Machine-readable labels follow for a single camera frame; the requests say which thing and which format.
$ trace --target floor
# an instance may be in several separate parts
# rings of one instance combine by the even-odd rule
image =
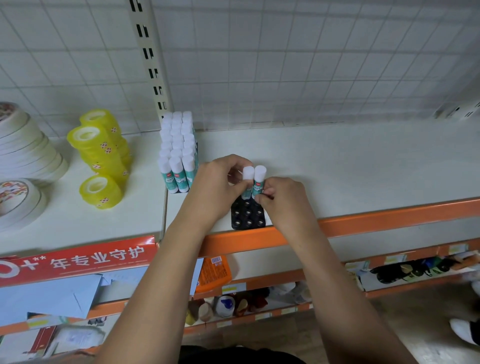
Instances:
[[[420,364],[477,364],[480,347],[458,338],[448,319],[480,318],[480,311],[475,310],[478,300],[468,284],[447,284],[381,297],[372,303]],[[209,349],[230,345],[270,348],[289,352],[308,364],[328,363],[313,310],[187,335],[183,344]]]

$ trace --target red sign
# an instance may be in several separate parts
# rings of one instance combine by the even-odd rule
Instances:
[[[0,287],[143,267],[158,247],[153,236],[0,259]]]

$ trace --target green label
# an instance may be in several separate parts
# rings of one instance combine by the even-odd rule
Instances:
[[[248,187],[248,188],[241,194],[241,197],[242,197],[242,199],[244,199],[244,200],[248,200],[251,195],[252,195],[252,188],[251,188],[251,187]]]
[[[187,176],[187,182],[190,187],[192,186],[193,179],[195,178],[196,174],[197,174],[196,170],[185,171],[185,175]]]
[[[176,191],[177,190],[177,183],[175,182],[175,177],[173,177],[173,172],[169,173],[162,173],[163,180],[167,185],[167,190],[169,191]]]
[[[264,191],[264,182],[253,181],[252,197],[261,194]]]
[[[185,176],[185,171],[183,170],[180,173],[174,173],[175,181],[177,182],[177,186],[181,190],[188,190],[188,182],[187,176]]]

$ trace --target orange bottle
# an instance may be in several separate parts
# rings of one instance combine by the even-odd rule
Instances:
[[[224,255],[205,258],[195,293],[214,290],[232,281],[232,272]]]

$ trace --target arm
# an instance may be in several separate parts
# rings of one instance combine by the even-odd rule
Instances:
[[[305,188],[290,178],[265,181],[257,195],[303,265],[329,362],[416,363],[348,277],[320,230]]]
[[[200,246],[215,222],[253,183],[242,181],[239,172],[251,165],[236,155],[201,165],[154,260],[102,345],[96,364],[178,361]]]

